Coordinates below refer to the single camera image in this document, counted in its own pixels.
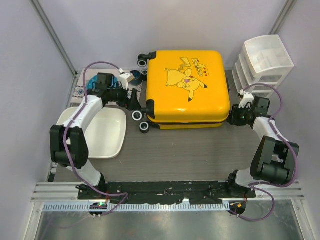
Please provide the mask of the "white square tray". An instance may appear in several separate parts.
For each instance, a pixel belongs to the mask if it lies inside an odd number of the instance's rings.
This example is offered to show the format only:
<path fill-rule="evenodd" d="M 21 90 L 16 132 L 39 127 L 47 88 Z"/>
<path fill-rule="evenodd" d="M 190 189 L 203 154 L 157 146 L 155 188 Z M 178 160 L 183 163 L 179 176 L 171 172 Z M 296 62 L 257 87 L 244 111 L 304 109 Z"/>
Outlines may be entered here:
<path fill-rule="evenodd" d="M 70 163 L 66 144 L 75 165 L 83 165 L 88 159 L 112 159 L 123 146 L 126 129 L 126 114 L 116 108 L 86 105 L 66 109 L 56 125 L 50 129 L 50 153 L 55 163 Z"/>

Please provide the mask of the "yellow Pikachu hard suitcase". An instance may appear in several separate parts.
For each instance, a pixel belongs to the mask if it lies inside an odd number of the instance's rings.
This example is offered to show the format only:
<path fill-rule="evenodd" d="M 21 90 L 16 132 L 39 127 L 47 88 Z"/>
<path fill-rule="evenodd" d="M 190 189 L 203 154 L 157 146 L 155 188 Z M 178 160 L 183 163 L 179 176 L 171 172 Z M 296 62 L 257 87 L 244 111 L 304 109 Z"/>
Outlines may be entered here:
<path fill-rule="evenodd" d="M 139 130 L 217 128 L 231 102 L 222 55 L 215 50 L 157 50 L 137 57 L 147 67 L 145 107 L 132 112 Z"/>

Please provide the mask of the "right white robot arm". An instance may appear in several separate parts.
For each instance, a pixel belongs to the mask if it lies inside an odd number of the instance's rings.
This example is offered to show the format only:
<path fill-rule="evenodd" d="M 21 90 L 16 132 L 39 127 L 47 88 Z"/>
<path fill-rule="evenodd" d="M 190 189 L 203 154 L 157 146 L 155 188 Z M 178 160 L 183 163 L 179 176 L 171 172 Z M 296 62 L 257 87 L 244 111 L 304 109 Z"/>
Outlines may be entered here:
<path fill-rule="evenodd" d="M 268 114 L 269 107 L 268 98 L 252 94 L 243 94 L 240 103 L 232 106 L 227 122 L 237 127 L 250 126 L 260 143 L 250 167 L 229 175 L 225 190 L 230 197 L 248 193 L 258 185 L 286 188 L 296 177 L 300 147 L 280 133 Z"/>

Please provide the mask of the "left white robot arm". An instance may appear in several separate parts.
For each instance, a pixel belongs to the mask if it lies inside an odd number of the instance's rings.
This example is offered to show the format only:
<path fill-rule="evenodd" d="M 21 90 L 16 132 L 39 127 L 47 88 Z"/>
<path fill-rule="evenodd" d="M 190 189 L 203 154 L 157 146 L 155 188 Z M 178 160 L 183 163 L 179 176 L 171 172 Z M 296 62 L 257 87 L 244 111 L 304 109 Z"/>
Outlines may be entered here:
<path fill-rule="evenodd" d="M 138 91 L 128 89 L 128 81 L 134 79 L 132 73 L 118 76 L 110 73 L 98 73 L 92 88 L 84 90 L 84 98 L 75 112 L 60 125 L 50 128 L 50 157 L 53 163 L 74 172 L 89 187 L 89 194 L 100 200 L 107 192 L 105 179 L 89 160 L 89 147 L 85 132 L 94 117 L 108 103 L 116 103 L 129 111 L 139 110 Z"/>

